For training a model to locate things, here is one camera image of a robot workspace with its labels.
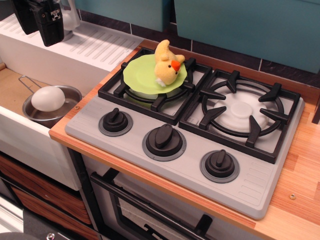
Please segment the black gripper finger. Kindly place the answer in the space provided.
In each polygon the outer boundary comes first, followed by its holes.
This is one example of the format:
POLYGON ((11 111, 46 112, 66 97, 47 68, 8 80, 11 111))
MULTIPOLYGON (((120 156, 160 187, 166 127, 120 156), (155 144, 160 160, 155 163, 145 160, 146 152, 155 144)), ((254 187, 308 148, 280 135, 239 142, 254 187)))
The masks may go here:
POLYGON ((12 7, 19 24, 26 35, 38 31, 34 13, 27 0, 13 0, 12 7))
POLYGON ((44 45, 50 47, 61 42, 65 34, 60 4, 55 0, 30 0, 29 7, 44 45))

